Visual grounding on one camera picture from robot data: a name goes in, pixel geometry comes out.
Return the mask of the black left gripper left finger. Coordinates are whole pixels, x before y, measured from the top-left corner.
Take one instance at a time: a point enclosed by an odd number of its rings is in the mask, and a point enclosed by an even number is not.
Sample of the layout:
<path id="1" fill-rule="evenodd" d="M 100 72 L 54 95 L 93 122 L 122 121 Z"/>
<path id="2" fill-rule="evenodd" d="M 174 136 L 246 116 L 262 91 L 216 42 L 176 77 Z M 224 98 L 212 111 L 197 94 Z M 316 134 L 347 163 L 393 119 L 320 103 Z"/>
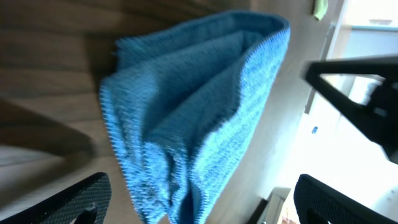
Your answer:
<path id="1" fill-rule="evenodd" d="M 107 173 L 97 172 L 1 223 L 103 223 L 112 189 Z"/>

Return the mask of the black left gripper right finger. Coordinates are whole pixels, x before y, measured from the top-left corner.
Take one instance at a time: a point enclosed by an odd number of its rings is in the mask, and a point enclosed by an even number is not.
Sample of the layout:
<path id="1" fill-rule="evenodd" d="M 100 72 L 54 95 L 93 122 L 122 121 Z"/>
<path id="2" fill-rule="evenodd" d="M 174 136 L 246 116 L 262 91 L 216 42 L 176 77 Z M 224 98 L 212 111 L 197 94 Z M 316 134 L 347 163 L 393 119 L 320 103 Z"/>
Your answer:
<path id="1" fill-rule="evenodd" d="M 301 224 L 397 224 L 308 174 L 298 178 L 294 204 Z"/>

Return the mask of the blue microfiber cloth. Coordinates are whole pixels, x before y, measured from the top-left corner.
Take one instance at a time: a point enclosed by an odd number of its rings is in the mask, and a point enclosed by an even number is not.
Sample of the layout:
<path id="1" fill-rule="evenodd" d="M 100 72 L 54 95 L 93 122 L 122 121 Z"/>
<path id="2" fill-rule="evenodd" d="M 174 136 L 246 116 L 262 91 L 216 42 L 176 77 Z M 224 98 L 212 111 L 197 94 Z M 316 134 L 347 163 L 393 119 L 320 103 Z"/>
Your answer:
<path id="1" fill-rule="evenodd" d="M 226 11 L 116 42 L 104 125 L 144 223 L 204 223 L 238 167 L 284 60 L 283 17 Z"/>

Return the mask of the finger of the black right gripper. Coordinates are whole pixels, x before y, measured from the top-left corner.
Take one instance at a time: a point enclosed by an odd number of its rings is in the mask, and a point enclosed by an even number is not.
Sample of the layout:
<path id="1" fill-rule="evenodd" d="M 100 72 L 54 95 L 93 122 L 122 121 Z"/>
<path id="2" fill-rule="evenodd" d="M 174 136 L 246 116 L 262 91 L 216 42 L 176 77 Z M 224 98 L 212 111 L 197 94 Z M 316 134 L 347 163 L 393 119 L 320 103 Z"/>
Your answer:
<path id="1" fill-rule="evenodd" d="M 361 105 L 351 101 L 321 78 L 322 74 L 379 75 L 384 78 Z M 314 61 L 307 66 L 305 81 L 328 100 L 370 141 L 380 145 L 397 163 L 397 56 L 352 60 Z"/>

